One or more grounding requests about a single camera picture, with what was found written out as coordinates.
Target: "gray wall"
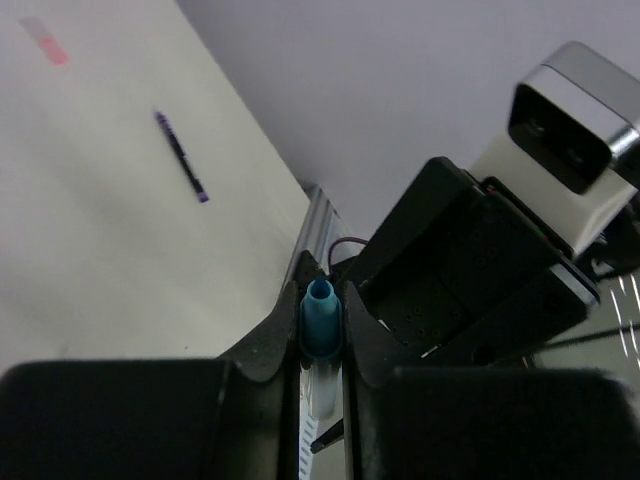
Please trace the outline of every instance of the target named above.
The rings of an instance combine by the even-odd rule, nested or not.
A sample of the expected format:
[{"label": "gray wall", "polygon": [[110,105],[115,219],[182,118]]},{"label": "gray wall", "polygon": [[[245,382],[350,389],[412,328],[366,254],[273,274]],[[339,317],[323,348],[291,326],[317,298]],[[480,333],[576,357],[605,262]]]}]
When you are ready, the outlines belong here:
[{"label": "gray wall", "polygon": [[365,236],[427,158],[477,158],[561,43],[640,76],[637,0],[178,2],[296,177]]}]

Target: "blue pen cap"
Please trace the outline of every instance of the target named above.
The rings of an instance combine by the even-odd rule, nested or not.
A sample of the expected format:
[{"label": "blue pen cap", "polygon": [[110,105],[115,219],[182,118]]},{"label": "blue pen cap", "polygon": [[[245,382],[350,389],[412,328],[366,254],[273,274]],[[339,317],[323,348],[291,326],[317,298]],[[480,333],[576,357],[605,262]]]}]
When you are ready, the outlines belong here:
[{"label": "blue pen cap", "polygon": [[333,285],[317,278],[300,302],[300,347],[312,359],[331,359],[342,349],[342,304]]}]

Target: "marker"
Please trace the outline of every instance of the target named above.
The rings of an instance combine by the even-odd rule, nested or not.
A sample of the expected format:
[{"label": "marker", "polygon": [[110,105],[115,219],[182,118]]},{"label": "marker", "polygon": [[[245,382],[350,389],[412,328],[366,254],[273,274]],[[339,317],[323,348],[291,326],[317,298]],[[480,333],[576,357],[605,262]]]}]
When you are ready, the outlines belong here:
[{"label": "marker", "polygon": [[178,142],[178,139],[173,133],[173,130],[171,129],[171,125],[169,125],[169,121],[167,120],[167,117],[165,117],[161,112],[157,110],[154,113],[154,117],[156,118],[156,122],[158,122],[158,126],[162,130],[162,133],[164,133],[165,138],[169,142],[169,145],[171,145],[171,149],[173,150],[173,153],[178,159],[178,162],[180,162],[180,166],[182,167],[182,170],[184,170],[184,173],[187,175],[187,178],[189,179],[189,183],[191,183],[193,190],[196,192],[196,195],[198,196],[198,200],[200,201],[200,203],[208,202],[209,195],[207,195],[207,192],[204,191],[204,188],[202,187],[200,180],[198,180],[198,177],[196,177],[195,173],[193,173],[193,170],[191,169],[191,166],[187,161],[187,155],[184,153],[184,150],[182,150],[182,147],[180,146],[180,142]]}]

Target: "dark blue pen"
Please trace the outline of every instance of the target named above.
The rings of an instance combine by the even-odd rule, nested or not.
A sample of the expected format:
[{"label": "dark blue pen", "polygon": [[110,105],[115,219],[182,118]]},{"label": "dark blue pen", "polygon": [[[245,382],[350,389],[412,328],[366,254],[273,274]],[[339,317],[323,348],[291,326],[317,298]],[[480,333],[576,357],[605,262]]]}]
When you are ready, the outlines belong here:
[{"label": "dark blue pen", "polygon": [[198,180],[198,177],[196,177],[195,173],[193,173],[193,170],[191,169],[191,166],[187,161],[187,155],[184,153],[184,150],[180,146],[180,142],[178,142],[178,139],[173,133],[173,130],[171,129],[171,125],[169,125],[169,121],[167,120],[167,117],[165,117],[161,112],[157,110],[154,113],[154,116],[156,118],[156,122],[158,122],[158,125],[162,130],[162,133],[164,133],[165,138],[169,142],[169,145],[171,145],[171,149],[173,150],[173,153],[178,159],[178,162],[180,162],[180,166],[182,166],[182,170],[184,170],[184,173],[187,175],[187,178],[189,179],[189,183],[191,183],[191,186],[195,190],[196,195],[198,196],[198,200],[200,200],[200,203],[208,202],[209,195],[207,195],[207,192],[204,191],[204,188],[202,187],[200,180]]}]

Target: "camera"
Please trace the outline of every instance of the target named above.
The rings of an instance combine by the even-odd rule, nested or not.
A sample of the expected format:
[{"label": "camera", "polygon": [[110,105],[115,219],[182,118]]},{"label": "camera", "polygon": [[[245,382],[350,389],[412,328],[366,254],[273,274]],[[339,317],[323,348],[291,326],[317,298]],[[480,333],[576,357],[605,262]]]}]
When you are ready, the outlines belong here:
[{"label": "camera", "polygon": [[640,81],[570,42],[517,85],[506,132],[469,172],[500,180],[579,257],[640,187],[639,132]]}]

